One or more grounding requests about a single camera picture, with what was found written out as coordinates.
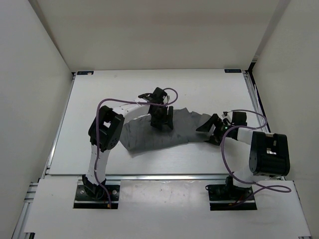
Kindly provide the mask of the grey pleated skirt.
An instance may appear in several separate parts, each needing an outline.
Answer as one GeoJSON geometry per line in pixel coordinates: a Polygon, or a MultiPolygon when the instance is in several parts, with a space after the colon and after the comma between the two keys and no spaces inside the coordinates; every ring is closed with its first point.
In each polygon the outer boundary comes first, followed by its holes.
{"type": "Polygon", "coordinates": [[[208,114],[189,112],[187,108],[174,110],[173,129],[164,125],[159,130],[151,126],[151,116],[146,115],[124,124],[120,142],[131,153],[204,142],[209,139],[208,133],[198,132],[196,129],[210,118],[208,114]]]}

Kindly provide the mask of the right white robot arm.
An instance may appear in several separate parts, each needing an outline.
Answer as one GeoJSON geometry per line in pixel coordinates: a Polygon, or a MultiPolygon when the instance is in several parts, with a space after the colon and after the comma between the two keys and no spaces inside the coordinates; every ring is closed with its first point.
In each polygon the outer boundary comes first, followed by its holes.
{"type": "Polygon", "coordinates": [[[289,193],[291,189],[282,185],[262,185],[260,181],[287,176],[290,171],[288,139],[284,134],[262,131],[267,121],[258,127],[248,126],[248,110],[223,112],[222,117],[213,114],[210,119],[196,129],[197,132],[213,131],[208,143],[221,148],[221,156],[229,176],[224,186],[224,194],[229,199],[237,198],[242,191],[255,185],[260,190],[289,193]],[[248,164],[243,169],[231,171],[225,157],[225,141],[231,138],[250,146],[248,164]]]}

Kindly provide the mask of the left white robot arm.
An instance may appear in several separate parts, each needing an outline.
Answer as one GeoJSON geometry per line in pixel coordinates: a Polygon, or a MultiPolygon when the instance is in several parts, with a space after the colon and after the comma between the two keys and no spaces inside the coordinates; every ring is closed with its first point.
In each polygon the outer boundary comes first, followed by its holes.
{"type": "Polygon", "coordinates": [[[88,130],[91,159],[88,172],[82,175],[86,193],[99,200],[110,193],[105,186],[105,172],[111,149],[120,140],[124,124],[140,116],[151,116],[151,127],[173,129],[173,106],[166,88],[139,95],[134,101],[106,98],[99,102],[96,116],[88,130]]]}

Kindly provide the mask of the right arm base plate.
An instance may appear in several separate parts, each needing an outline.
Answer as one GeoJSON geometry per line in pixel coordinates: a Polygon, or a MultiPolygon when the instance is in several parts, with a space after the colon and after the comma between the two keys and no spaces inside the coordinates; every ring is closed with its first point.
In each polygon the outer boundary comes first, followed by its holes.
{"type": "Polygon", "coordinates": [[[224,184],[209,184],[208,191],[211,211],[253,211],[257,210],[252,187],[234,186],[233,178],[228,176],[224,184]]]}

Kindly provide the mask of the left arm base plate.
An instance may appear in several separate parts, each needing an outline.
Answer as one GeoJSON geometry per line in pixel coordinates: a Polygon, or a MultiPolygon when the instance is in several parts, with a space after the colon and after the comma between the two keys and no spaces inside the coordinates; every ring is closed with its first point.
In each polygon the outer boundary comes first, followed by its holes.
{"type": "Polygon", "coordinates": [[[120,184],[115,182],[105,185],[110,197],[103,188],[99,188],[97,193],[93,193],[78,180],[73,208],[75,209],[117,209],[120,198],[120,184]]]}

